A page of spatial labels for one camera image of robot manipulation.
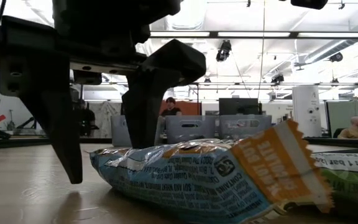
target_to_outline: table surface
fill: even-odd
[[[84,144],[81,147],[83,151],[93,151],[110,146]],[[344,149],[310,148],[314,151]],[[92,168],[86,152],[83,152],[83,167],[83,183],[71,185],[51,146],[0,149],[0,223],[179,223],[162,215],[161,210],[147,208],[112,191]],[[343,223],[321,221],[318,217],[296,222]]]

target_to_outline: ceiling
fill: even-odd
[[[339,9],[341,1],[328,1],[320,11],[294,7],[289,1],[279,0],[186,0],[181,12],[151,24],[152,31],[207,30],[207,31],[313,31],[347,32],[358,31],[358,0],[343,0],[345,7]],[[52,0],[8,0],[5,14],[23,19],[53,24]],[[151,54],[170,39],[149,39],[139,44],[138,50]],[[199,99],[216,99],[240,95],[268,99],[269,93],[291,93],[291,86],[262,86],[259,82],[271,82],[272,76],[282,74],[289,83],[329,83],[338,78],[340,83],[358,82],[358,42],[340,48],[344,59],[329,62],[326,58],[305,65],[302,70],[294,63],[303,63],[305,57],[322,50],[333,51],[333,46],[343,44],[340,40],[316,39],[230,39],[232,52],[225,62],[217,62],[216,54],[222,39],[180,39],[205,54],[208,71],[199,82],[209,78],[217,85],[202,85]],[[111,82],[121,78],[110,76]],[[109,85],[89,87],[91,91],[109,90]],[[321,86],[320,98],[337,98],[338,93],[347,93],[356,86]],[[110,90],[119,90],[116,84]],[[196,87],[176,88],[177,98],[195,99]]]

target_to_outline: person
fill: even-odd
[[[181,110],[176,107],[176,100],[172,97],[168,97],[165,102],[167,103],[167,109],[165,109],[161,116],[170,116],[170,115],[181,115]]]
[[[80,123],[80,135],[91,136],[92,129],[95,127],[94,112],[86,107],[85,100],[80,100],[80,108],[75,110],[77,121]]]
[[[338,136],[339,139],[358,139],[358,116],[351,118],[351,127],[345,128]]]

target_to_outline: plastic crate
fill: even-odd
[[[217,116],[166,116],[168,144],[215,138]]]
[[[157,129],[155,132],[154,145],[161,143],[160,135],[163,132],[163,119],[158,118]],[[131,138],[129,137],[128,126],[124,115],[111,117],[111,137],[112,144],[115,147],[131,147]]]
[[[237,141],[270,128],[272,117],[269,115],[222,115],[219,125],[221,139]]]

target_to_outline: bald man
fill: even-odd
[[[351,118],[352,126],[341,131],[339,139],[358,139],[358,116]]]

